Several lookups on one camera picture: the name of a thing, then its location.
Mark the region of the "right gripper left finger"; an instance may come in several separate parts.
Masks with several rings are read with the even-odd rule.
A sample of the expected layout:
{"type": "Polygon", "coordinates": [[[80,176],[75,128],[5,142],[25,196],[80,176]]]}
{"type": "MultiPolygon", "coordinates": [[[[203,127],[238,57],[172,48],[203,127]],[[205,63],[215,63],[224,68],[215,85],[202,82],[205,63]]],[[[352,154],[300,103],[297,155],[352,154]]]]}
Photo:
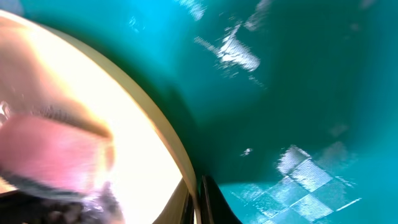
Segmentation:
{"type": "Polygon", "coordinates": [[[183,203],[182,216],[180,219],[180,224],[194,224],[194,206],[192,196],[188,193],[185,197],[185,201],[183,203]]]}

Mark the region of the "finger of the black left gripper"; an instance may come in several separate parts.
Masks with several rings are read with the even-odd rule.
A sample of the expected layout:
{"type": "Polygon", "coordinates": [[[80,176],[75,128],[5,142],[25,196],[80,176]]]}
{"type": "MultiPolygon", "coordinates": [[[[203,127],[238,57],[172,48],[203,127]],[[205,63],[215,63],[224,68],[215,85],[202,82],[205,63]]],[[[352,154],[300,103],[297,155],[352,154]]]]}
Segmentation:
{"type": "Polygon", "coordinates": [[[1,174],[14,187],[1,194],[1,223],[124,223],[107,180],[86,190],[63,189],[13,174],[1,174]]]}

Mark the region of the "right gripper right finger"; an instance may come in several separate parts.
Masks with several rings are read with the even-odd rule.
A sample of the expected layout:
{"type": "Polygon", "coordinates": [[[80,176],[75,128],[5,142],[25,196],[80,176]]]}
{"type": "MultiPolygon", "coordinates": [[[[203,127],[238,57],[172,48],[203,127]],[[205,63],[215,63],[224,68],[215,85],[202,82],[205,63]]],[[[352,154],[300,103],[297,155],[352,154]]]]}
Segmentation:
{"type": "Polygon", "coordinates": [[[202,224],[242,224],[236,217],[214,179],[204,175],[200,186],[202,224]]]}

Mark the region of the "pink green scrub sponge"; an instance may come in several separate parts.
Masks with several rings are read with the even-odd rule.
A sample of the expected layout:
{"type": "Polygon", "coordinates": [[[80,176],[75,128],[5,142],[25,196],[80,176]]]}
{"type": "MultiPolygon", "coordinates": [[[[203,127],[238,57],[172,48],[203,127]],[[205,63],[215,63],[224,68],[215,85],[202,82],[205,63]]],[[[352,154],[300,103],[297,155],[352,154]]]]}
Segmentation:
{"type": "Polygon", "coordinates": [[[1,126],[1,178],[16,188],[85,195],[102,188],[113,165],[107,136],[34,115],[14,115],[1,126]]]}

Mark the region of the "yellow plate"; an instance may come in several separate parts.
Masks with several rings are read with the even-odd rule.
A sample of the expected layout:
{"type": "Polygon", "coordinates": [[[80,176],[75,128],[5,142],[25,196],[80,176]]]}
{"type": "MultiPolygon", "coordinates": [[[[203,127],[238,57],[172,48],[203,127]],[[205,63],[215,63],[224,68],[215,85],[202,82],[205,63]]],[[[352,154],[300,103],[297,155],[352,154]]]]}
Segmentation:
{"type": "Polygon", "coordinates": [[[107,136],[114,165],[107,179],[124,223],[180,223],[197,181],[177,133],[147,93],[83,42],[1,11],[1,126],[34,115],[107,136]]]}

